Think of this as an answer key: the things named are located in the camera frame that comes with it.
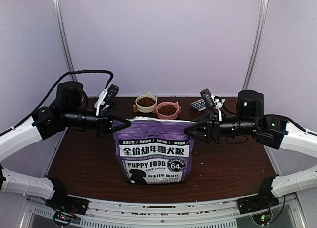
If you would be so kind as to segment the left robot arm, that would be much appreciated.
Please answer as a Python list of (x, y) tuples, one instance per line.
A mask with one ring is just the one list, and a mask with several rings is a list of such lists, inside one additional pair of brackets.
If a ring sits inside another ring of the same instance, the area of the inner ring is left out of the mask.
[[(112, 134), (128, 128), (131, 122), (116, 115), (108, 108), (81, 108), (83, 84), (64, 82), (57, 87), (56, 98), (48, 107), (40, 107), (31, 113), (24, 122), (0, 135), (0, 159), (4, 160), (21, 149), (44, 141), (69, 127), (94, 129), (96, 136)], [(71, 206), (71, 199), (58, 179), (37, 178), (0, 169), (1, 192), (17, 193), (52, 200), (60, 210)]]

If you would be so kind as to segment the purple pet food bag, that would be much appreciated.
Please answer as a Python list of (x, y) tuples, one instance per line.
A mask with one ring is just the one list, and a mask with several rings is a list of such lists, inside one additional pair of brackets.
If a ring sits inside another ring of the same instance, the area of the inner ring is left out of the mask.
[(193, 122), (135, 117), (115, 132), (116, 157), (131, 184), (185, 182), (192, 171), (194, 139), (184, 133)]

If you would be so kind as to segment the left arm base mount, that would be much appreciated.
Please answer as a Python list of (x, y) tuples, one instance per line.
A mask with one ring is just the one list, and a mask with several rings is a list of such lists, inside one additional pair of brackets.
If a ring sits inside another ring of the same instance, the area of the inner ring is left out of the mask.
[(53, 196), (51, 199), (46, 199), (46, 205), (55, 210), (68, 212), (71, 214), (85, 215), (89, 201), (84, 198), (77, 198), (68, 195), (66, 188), (59, 179), (49, 178), (53, 184)]

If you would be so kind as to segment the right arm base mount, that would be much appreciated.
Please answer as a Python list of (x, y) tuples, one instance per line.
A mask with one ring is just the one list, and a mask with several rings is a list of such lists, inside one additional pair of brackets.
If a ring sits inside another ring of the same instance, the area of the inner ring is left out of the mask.
[(257, 195), (239, 198), (237, 206), (240, 214), (252, 213), (279, 205), (279, 199), (272, 193), (274, 177), (262, 181)]

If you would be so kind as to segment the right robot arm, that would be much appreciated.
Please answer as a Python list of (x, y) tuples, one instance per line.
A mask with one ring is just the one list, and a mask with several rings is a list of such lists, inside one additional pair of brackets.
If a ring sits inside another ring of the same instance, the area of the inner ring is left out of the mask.
[[(251, 136), (256, 142), (274, 149), (317, 156), (316, 132), (301, 127), (288, 117), (265, 114), (264, 94), (254, 90), (238, 93), (236, 112), (232, 117), (206, 114), (195, 120), (194, 125), (185, 128), (184, 132), (205, 143), (219, 143), (221, 137)], [(264, 209), (273, 201), (273, 197), (279, 198), (316, 186), (316, 166), (286, 176), (266, 178), (254, 197), (254, 205)]]

